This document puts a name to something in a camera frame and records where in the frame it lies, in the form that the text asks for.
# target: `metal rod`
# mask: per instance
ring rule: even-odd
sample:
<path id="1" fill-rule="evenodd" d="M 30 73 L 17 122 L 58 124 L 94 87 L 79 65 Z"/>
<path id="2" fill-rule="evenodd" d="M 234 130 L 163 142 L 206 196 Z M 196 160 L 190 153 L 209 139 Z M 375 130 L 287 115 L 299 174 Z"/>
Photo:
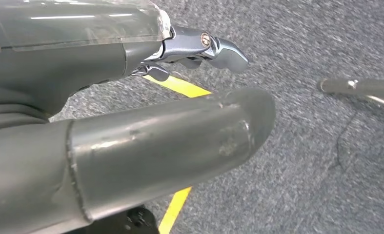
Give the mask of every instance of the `metal rod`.
<path id="1" fill-rule="evenodd" d="M 384 98 L 384 80 L 324 79 L 319 88 L 325 93 L 375 96 Z"/>

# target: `bolt head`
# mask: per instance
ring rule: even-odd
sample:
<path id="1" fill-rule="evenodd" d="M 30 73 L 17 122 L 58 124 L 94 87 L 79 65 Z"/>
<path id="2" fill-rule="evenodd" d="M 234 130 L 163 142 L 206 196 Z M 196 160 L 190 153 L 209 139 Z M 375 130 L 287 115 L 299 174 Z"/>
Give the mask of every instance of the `bolt head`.
<path id="1" fill-rule="evenodd" d="M 209 34 L 202 33 L 202 35 L 201 35 L 201 42 L 202 42 L 202 45 L 205 48 L 208 48 L 210 46 L 210 44 L 211 44 L 211 40 L 210 40 Z"/>

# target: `gray metal tube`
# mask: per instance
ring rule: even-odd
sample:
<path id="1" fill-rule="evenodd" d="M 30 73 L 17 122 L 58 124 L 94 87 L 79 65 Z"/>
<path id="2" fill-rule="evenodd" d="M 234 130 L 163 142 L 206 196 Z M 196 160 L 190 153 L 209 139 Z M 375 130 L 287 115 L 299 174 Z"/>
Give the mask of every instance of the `gray metal tube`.
<path id="1" fill-rule="evenodd" d="M 319 88 L 326 93 L 376 96 L 384 98 L 384 80 L 324 79 Z"/>
<path id="2" fill-rule="evenodd" d="M 0 129 L 0 234 L 58 234 L 210 179 L 270 134 L 274 101 L 244 89 Z"/>
<path id="3" fill-rule="evenodd" d="M 99 219 L 235 168 L 274 118 L 271 95 L 245 89 L 79 120 L 70 148 L 84 209 Z"/>

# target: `yellow floor tape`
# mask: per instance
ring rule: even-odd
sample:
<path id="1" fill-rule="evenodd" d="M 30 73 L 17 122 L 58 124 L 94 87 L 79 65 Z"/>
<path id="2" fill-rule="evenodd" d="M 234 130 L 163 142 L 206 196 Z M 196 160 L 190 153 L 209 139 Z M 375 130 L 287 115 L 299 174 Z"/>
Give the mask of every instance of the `yellow floor tape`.
<path id="1" fill-rule="evenodd" d="M 166 81 L 163 82 L 157 81 L 151 76 L 145 76 L 144 78 L 163 87 L 171 89 L 177 93 L 183 94 L 189 98 L 211 94 L 211 92 L 206 89 L 173 76 L 170 76 Z M 182 209 L 184 202 L 189 195 L 190 189 L 191 187 L 183 189 L 173 195 L 172 201 L 170 202 L 169 207 L 167 208 L 167 211 L 159 225 L 160 234 L 170 233 L 170 230 L 175 224 L 176 218 L 178 217 L 180 210 Z"/>

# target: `clear plastic cover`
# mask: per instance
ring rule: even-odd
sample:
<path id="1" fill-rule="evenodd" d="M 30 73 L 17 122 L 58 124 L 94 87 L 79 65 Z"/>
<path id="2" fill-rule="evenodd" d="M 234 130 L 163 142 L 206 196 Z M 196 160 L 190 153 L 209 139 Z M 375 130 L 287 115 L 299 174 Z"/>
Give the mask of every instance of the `clear plastic cover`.
<path id="1" fill-rule="evenodd" d="M 148 0 L 0 0 L 0 48 L 161 41 L 167 14 Z"/>

